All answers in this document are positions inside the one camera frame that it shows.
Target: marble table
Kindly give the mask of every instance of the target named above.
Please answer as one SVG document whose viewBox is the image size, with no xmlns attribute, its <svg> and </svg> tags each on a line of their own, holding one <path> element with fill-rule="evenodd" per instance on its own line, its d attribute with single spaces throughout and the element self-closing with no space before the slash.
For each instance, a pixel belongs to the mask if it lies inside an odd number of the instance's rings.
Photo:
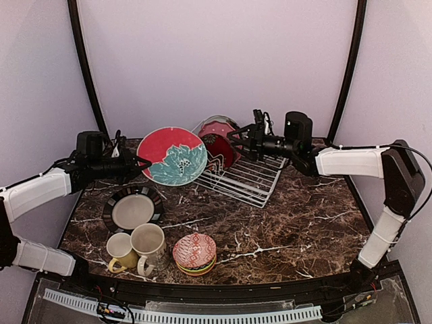
<svg viewBox="0 0 432 324">
<path fill-rule="evenodd" d="M 139 140 L 128 146 L 138 147 Z M 125 186 L 155 189 L 165 214 L 159 226 L 172 249 L 183 236 L 200 232 L 217 244 L 217 264 L 202 277 L 181 273 L 171 258 L 168 268 L 150 278 L 136 269 L 112 274 L 105 245 L 112 235 L 102 220 L 108 199 Z M 143 175 L 125 186 L 97 181 L 78 201 L 61 248 L 75 252 L 90 272 L 122 279 L 166 284 L 263 284 L 347 272 L 369 230 L 343 178 L 308 178 L 293 167 L 283 170 L 264 209 L 204 189 L 197 184 L 167 187 Z"/>
</svg>

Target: black rimmed plate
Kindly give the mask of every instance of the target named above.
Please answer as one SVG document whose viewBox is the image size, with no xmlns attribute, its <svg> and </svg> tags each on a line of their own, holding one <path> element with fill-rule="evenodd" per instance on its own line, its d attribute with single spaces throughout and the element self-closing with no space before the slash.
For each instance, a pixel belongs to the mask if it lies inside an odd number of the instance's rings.
<svg viewBox="0 0 432 324">
<path fill-rule="evenodd" d="M 132 233 L 135 227 L 156 223 L 163 214 L 162 199 L 145 186 L 130 186 L 116 192 L 105 204 L 102 218 L 113 233 Z"/>
</svg>

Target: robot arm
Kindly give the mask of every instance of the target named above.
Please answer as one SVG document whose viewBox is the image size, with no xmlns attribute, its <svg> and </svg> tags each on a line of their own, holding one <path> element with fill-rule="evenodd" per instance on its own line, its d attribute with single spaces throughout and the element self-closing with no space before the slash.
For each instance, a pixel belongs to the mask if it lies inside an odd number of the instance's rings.
<svg viewBox="0 0 432 324">
<path fill-rule="evenodd" d="M 76 150 L 68 159 L 41 173 L 0 191 L 0 268 L 29 267 L 70 276 L 76 260 L 70 254 L 18 238 L 10 223 L 50 200 L 85 189 L 96 179 L 129 182 L 151 165 L 125 147 L 126 137 L 116 134 L 112 143 L 100 132 L 82 132 Z"/>
<path fill-rule="evenodd" d="M 371 176 L 384 179 L 383 212 L 373 233 L 351 264 L 353 282 L 374 277 L 374 268 L 401 234 L 425 187 L 425 177 L 409 151 L 397 140 L 391 145 L 365 148 L 319 148 L 312 145 L 312 120 L 305 114 L 286 114 L 284 137 L 275 136 L 271 122 L 254 110 L 255 124 L 230 132 L 228 138 L 237 150 L 253 160 L 264 155 L 288 158 L 306 176 Z"/>
</svg>

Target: blue flower design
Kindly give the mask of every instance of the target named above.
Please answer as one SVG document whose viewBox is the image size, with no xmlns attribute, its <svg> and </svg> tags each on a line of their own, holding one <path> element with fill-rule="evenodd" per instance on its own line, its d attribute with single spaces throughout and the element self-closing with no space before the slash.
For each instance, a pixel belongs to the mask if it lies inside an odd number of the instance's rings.
<svg viewBox="0 0 432 324">
<path fill-rule="evenodd" d="M 194 181 L 204 171 L 207 151 L 201 144 L 194 149 L 186 145 L 171 146 L 163 162 L 149 167 L 153 181 L 166 186 L 182 186 Z"/>
</svg>

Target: cream mug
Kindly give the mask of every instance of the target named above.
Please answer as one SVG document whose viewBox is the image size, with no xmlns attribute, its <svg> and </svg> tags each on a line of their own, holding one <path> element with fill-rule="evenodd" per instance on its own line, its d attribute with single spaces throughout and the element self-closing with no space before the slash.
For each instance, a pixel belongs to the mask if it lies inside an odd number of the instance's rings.
<svg viewBox="0 0 432 324">
<path fill-rule="evenodd" d="M 139 225 L 130 236 L 130 244 L 141 256 L 137 265 L 139 275 L 148 277 L 153 270 L 162 271 L 168 267 L 169 254 L 165 234 L 158 225 Z"/>
<path fill-rule="evenodd" d="M 126 269 L 135 268 L 138 264 L 139 256 L 132 248 L 130 236 L 126 233 L 112 235 L 107 242 L 107 252 L 113 257 L 108 264 L 108 270 L 112 273 L 119 273 Z M 119 263 L 121 267 L 114 269 L 116 263 Z"/>
</svg>

